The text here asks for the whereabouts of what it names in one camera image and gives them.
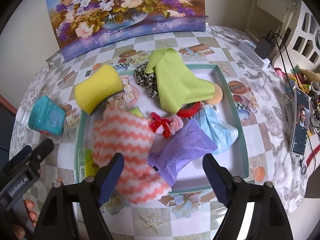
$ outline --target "human hand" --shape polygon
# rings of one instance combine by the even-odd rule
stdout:
[[[35,207],[35,204],[31,200],[25,200],[24,204],[29,212],[29,217],[32,221],[32,224],[35,227],[37,224],[38,215],[36,212],[31,210]],[[10,225],[10,227],[18,239],[22,239],[25,236],[25,231],[21,226]]]

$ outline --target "tablecloth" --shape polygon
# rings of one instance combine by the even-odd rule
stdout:
[[[249,157],[247,181],[262,184],[271,180],[287,213],[296,209],[303,200],[307,176],[300,174],[298,158],[287,152],[288,128],[284,121],[281,79],[271,68],[259,69],[237,48],[241,39],[248,39],[244,33],[217,26],[212,29],[207,28],[206,32],[151,34],[92,50],[68,62],[64,62],[60,52],[47,60],[48,67],[31,81],[21,105],[31,109],[38,98],[48,95],[55,103],[65,107],[67,117],[63,136],[51,137],[54,151],[41,163],[42,177],[24,196],[35,202],[36,211],[41,210],[52,183],[58,177],[65,184],[74,183],[74,156],[81,113],[74,98],[74,86],[92,75],[97,69],[96,64],[117,62],[119,56],[124,57],[124,51],[136,52],[130,59],[130,65],[136,66],[147,61],[154,49],[172,47],[180,50],[198,44],[207,45],[214,53],[194,57],[182,55],[186,64],[217,64],[227,82],[241,82],[251,95],[250,106],[256,113],[251,112],[250,117],[242,121]],[[26,144],[35,148],[45,138],[45,135],[15,122],[10,157]],[[103,213],[115,239],[144,239],[147,236],[161,237],[159,240],[212,239],[226,212],[215,197],[203,203],[197,202],[196,212],[190,218],[178,219],[160,202],[147,205],[133,205],[125,200],[120,202],[121,206],[108,206]],[[79,229],[83,232],[79,209],[76,216]]]

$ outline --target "green cloth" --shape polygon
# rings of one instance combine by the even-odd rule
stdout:
[[[172,48],[157,49],[149,59],[145,73],[156,73],[161,108],[176,114],[183,104],[213,98],[215,87],[197,78]]]

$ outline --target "black power adapter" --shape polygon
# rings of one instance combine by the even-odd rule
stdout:
[[[262,37],[255,49],[255,53],[262,59],[265,59],[271,55],[271,52],[276,47],[276,44],[269,38],[269,34],[266,37]]]

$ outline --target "purple plastic wrapper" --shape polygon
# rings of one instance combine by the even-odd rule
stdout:
[[[150,153],[148,163],[170,186],[189,162],[215,151],[217,145],[201,130],[195,119],[180,129],[160,152]]]

